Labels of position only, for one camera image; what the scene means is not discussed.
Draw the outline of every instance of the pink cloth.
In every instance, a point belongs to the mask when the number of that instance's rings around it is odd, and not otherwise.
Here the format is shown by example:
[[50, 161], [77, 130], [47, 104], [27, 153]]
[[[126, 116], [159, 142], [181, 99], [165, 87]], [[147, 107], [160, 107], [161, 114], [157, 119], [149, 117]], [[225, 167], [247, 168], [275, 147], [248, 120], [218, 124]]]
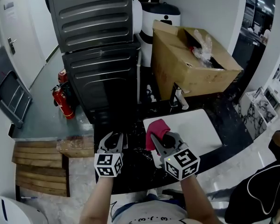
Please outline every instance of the pink cloth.
[[170, 128], [168, 127], [168, 125], [166, 125], [165, 121], [162, 119], [158, 119], [150, 123], [146, 132], [146, 150], [147, 151], [155, 150], [154, 142], [152, 141], [150, 136], [152, 133], [160, 140], [163, 140], [164, 134], [167, 133], [168, 131], [170, 131]]

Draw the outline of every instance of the red fire extinguisher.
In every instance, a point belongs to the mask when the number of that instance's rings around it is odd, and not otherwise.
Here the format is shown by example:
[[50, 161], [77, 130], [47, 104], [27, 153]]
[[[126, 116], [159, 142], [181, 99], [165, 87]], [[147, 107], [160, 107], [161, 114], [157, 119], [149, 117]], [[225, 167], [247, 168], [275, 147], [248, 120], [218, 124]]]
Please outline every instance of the red fire extinguisher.
[[57, 85], [53, 88], [52, 91], [53, 91], [52, 95], [54, 97], [54, 100], [59, 105], [64, 116], [67, 119], [72, 119], [73, 117], [75, 117], [74, 111], [72, 110], [72, 108], [69, 106], [69, 104], [66, 101], [66, 96], [65, 96], [62, 88], [59, 85]]

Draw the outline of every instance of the forearm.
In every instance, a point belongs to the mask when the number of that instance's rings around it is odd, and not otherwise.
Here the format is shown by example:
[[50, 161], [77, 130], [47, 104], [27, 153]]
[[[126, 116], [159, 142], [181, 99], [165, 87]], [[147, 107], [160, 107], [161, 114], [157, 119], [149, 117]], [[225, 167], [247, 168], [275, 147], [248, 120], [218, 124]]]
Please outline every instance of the forearm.
[[107, 223], [113, 178], [100, 177], [92, 194], [84, 205], [80, 217], [80, 224]]
[[188, 217], [203, 224], [220, 223], [194, 175], [181, 181]]

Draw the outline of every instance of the white t-shirt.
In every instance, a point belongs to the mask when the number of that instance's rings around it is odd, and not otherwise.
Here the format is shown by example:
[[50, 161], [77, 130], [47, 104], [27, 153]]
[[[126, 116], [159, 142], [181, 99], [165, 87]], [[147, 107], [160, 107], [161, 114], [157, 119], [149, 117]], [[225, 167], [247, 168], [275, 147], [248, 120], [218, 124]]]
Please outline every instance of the white t-shirt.
[[161, 201], [137, 203], [120, 213], [114, 224], [201, 224], [192, 219], [186, 219], [187, 212], [175, 204]]
[[263, 37], [266, 38], [267, 40], [269, 40], [270, 33], [271, 33], [271, 31], [269, 29], [265, 30]]

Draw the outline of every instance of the door handle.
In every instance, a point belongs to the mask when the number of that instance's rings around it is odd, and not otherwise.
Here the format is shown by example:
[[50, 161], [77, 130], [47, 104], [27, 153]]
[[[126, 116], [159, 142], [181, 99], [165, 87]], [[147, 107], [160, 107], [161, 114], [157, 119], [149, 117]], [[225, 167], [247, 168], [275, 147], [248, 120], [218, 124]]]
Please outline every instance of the door handle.
[[9, 46], [10, 46], [10, 49], [11, 49], [11, 52], [13, 53], [13, 55], [15, 54], [14, 42], [15, 42], [16, 40], [17, 40], [17, 39], [15, 39], [14, 41], [12, 41], [10, 37], [7, 39], [8, 44], [9, 44]]

